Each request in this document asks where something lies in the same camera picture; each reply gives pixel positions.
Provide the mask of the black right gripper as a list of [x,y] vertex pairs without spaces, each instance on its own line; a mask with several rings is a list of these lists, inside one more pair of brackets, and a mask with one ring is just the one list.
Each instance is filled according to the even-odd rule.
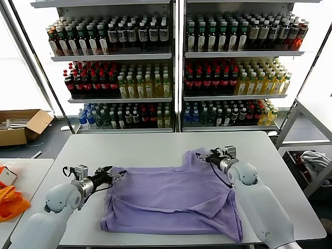
[[204,155],[201,153],[196,153],[197,158],[200,161],[211,163],[214,165],[220,165],[221,161],[224,158],[224,152],[221,149],[211,149],[210,155]]

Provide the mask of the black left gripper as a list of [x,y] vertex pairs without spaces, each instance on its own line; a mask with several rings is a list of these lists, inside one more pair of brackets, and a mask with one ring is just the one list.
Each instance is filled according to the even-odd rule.
[[126,170],[123,170],[117,173],[109,174],[109,170],[112,168],[112,165],[97,168],[95,171],[96,175],[91,177],[93,186],[99,187],[102,184],[111,184],[112,182],[119,181],[127,172]]

